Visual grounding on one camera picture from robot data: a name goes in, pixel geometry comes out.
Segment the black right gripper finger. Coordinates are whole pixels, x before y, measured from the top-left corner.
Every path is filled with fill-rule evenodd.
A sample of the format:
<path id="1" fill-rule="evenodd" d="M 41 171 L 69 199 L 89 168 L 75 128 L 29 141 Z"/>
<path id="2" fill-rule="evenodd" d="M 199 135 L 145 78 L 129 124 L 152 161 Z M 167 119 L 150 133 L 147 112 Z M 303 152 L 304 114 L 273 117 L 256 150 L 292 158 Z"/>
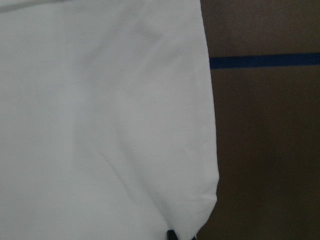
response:
<path id="1" fill-rule="evenodd" d="M 178 236 L 173 229 L 170 229 L 166 233 L 167 240 L 178 240 Z"/>

